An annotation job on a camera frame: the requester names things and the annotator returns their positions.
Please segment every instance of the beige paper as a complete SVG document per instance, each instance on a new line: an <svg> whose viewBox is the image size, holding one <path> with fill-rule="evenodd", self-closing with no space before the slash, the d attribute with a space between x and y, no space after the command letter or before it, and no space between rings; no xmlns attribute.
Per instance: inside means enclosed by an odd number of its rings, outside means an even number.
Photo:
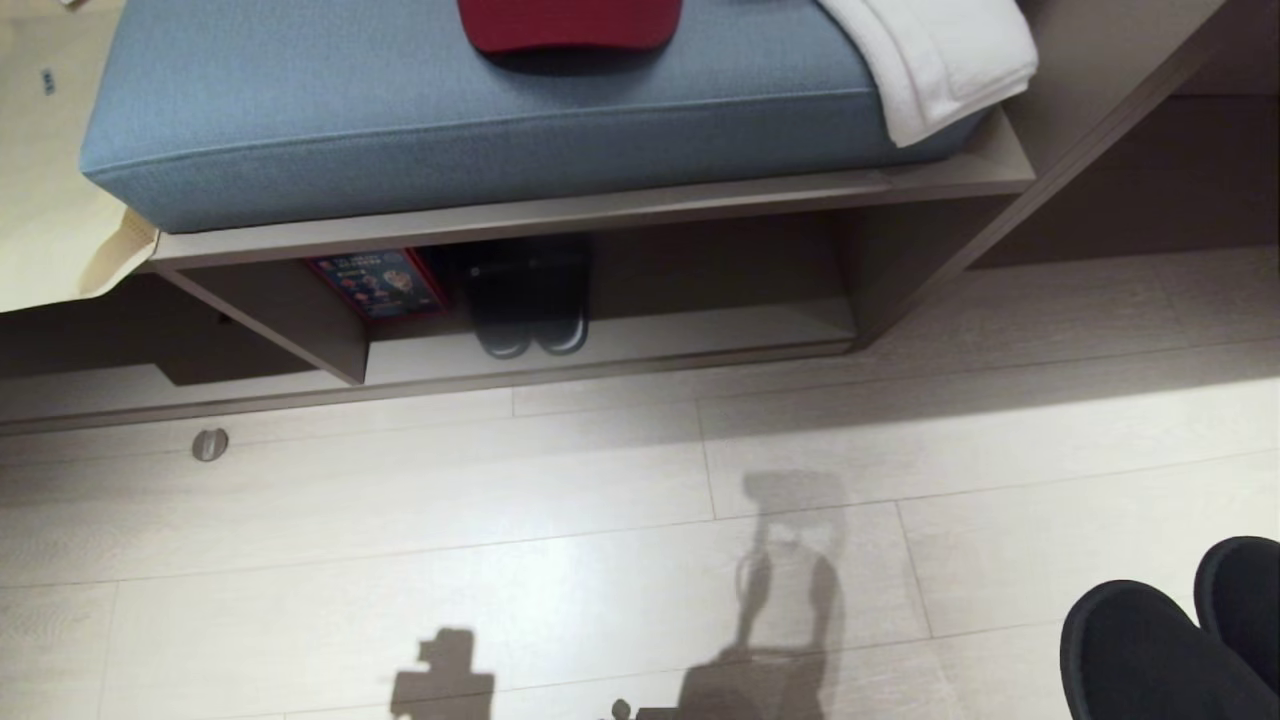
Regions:
<svg viewBox="0 0 1280 720"><path fill-rule="evenodd" d="M102 295L151 256L157 237L78 168L119 20L119 10L106 6L119 3L90 0L76 13L54 0L0 0L6 3L0 14L0 313Z"/></svg>

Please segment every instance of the shoe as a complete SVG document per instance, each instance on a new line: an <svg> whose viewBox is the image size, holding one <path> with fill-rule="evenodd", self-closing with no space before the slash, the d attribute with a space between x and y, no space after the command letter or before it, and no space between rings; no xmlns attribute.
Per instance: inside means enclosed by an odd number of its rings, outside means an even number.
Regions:
<svg viewBox="0 0 1280 720"><path fill-rule="evenodd" d="M1210 548L1196 571L1196 615L1280 694L1280 543L1240 537Z"/></svg>
<svg viewBox="0 0 1280 720"><path fill-rule="evenodd" d="M1239 656L1133 580L1103 583L1075 603L1060 662L1075 720L1280 717L1280 697Z"/></svg>
<svg viewBox="0 0 1280 720"><path fill-rule="evenodd" d="M572 355L586 345L591 252L585 236L539 242L529 261L532 336L550 355Z"/></svg>
<svg viewBox="0 0 1280 720"><path fill-rule="evenodd" d="M457 264L476 340L498 360L518 357L532 337L527 256L515 243L476 245L460 252Z"/></svg>

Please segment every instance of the blue cushion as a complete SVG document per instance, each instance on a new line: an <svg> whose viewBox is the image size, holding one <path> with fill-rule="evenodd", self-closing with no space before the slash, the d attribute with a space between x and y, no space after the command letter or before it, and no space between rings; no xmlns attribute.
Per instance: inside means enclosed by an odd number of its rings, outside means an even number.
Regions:
<svg viewBox="0 0 1280 720"><path fill-rule="evenodd" d="M815 0L690 0L611 67L495 64L454 0L129 0L81 154L169 232L942 159Z"/></svg>

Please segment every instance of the wooden floor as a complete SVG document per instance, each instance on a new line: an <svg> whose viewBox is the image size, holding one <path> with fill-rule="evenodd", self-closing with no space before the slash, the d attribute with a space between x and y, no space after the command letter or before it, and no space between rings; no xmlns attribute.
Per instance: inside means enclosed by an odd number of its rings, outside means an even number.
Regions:
<svg viewBox="0 0 1280 720"><path fill-rule="evenodd" d="M1080 593L1189 607L1280 534L1276 260L972 272L850 357L0 438L0 717L1064 720Z"/></svg>

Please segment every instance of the towel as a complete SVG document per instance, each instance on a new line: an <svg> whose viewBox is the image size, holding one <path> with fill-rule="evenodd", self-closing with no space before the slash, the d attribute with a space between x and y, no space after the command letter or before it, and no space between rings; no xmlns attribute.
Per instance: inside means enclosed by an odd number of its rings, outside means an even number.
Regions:
<svg viewBox="0 0 1280 720"><path fill-rule="evenodd" d="M1039 63L1014 0L818 1L867 59L899 147L1025 91Z"/></svg>

